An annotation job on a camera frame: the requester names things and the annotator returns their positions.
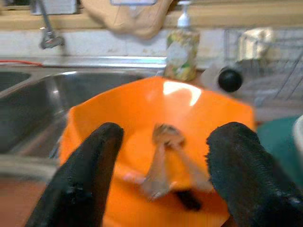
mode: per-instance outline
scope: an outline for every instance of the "wire rack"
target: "wire rack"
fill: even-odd
[[[260,47],[266,50],[261,57]],[[247,51],[251,59],[241,57]],[[237,68],[244,79],[236,96],[255,106],[303,107],[302,57],[303,29],[273,31],[271,42],[241,29],[227,29],[224,33],[224,61]]]

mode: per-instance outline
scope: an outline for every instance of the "stainless steel sink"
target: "stainless steel sink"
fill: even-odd
[[[154,70],[69,71],[0,92],[0,154],[54,157],[71,107],[155,74]]]
[[[0,91],[10,88],[30,77],[29,73],[0,71]]]

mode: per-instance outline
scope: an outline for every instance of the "orange bowl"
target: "orange bowl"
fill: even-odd
[[[218,126],[228,122],[254,126],[250,106],[212,91],[153,77],[102,93],[69,112],[64,131],[60,161],[69,155],[99,125],[115,122],[125,131],[114,177],[133,183],[144,180],[155,151],[152,131],[157,123],[174,125],[186,138],[184,150],[207,175],[206,138]],[[190,175],[175,152],[168,150],[167,163],[171,188],[192,187]]]

